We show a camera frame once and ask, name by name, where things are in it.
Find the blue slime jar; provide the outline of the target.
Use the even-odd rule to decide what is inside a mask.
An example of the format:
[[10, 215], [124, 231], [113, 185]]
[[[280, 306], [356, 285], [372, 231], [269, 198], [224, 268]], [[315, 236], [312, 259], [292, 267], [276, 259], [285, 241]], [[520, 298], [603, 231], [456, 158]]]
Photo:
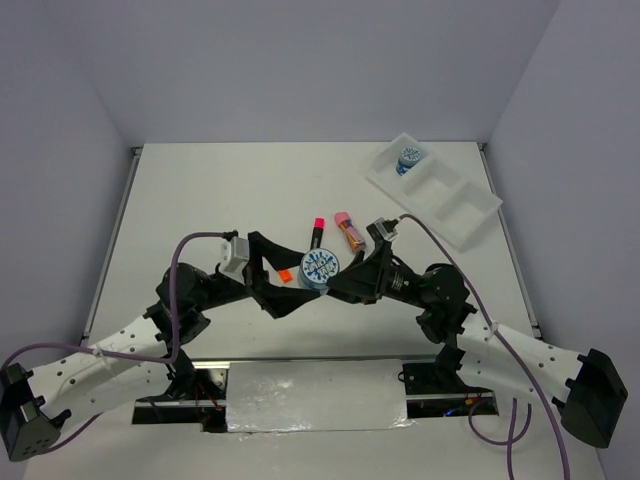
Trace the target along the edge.
[[410, 169], [416, 166], [423, 158], [423, 153], [419, 148], [413, 146], [403, 147], [397, 157], [396, 172], [398, 175], [405, 175]]
[[330, 250], [316, 248], [302, 257], [298, 269], [298, 283], [302, 288], [325, 291], [328, 281], [341, 270], [338, 257]]

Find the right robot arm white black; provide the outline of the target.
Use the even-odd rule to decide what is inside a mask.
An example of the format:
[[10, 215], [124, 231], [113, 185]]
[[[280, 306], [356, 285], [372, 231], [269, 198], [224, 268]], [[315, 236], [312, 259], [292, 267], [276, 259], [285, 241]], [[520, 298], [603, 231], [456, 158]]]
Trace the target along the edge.
[[422, 333], [442, 347], [434, 362], [442, 389], [466, 385], [521, 401], [542, 398], [569, 434], [596, 448], [610, 445], [628, 398], [612, 360], [596, 349], [564, 350], [486, 320], [479, 305], [469, 303], [470, 292], [454, 266], [433, 264], [417, 275], [384, 241], [371, 255], [358, 255], [328, 286], [330, 294], [350, 303], [388, 297], [418, 308]]

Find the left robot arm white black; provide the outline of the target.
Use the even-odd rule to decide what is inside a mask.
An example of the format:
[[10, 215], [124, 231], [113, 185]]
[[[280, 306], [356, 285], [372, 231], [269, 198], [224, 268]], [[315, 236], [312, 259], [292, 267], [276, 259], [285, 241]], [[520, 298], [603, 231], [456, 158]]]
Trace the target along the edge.
[[303, 253], [258, 232], [215, 232], [221, 261], [208, 274], [180, 260], [183, 238], [156, 292], [158, 301], [130, 324], [90, 346], [39, 342], [19, 348], [1, 366], [1, 439], [12, 462], [51, 453], [68, 444], [63, 432], [83, 432], [103, 412], [131, 400], [169, 394], [189, 396], [197, 385], [184, 345], [209, 325], [205, 311], [247, 298], [281, 318], [318, 298], [314, 290], [270, 283], [263, 265], [297, 267]]

